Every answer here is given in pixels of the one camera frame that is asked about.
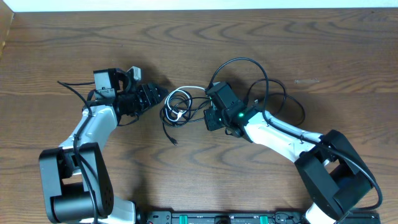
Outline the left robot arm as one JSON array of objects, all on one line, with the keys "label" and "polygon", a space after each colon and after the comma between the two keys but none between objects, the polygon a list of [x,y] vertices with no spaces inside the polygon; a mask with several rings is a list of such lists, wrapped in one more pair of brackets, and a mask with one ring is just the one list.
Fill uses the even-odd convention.
[{"label": "left robot arm", "polygon": [[47,218],[52,223],[135,223],[134,202],[114,195],[102,150],[123,116],[134,121],[158,105],[168,91],[141,83],[142,70],[131,67],[97,70],[95,89],[84,103],[71,135],[39,156]]}]

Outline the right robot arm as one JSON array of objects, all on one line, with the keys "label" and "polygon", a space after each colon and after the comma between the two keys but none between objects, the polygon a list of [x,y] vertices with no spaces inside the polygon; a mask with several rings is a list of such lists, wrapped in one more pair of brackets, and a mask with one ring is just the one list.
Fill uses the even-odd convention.
[{"label": "right robot arm", "polygon": [[246,106],[226,82],[205,91],[212,106],[204,111],[209,131],[227,133],[274,150],[295,164],[313,204],[305,213],[309,223],[336,223],[372,189],[373,175],[340,132],[304,131],[257,106]]}]

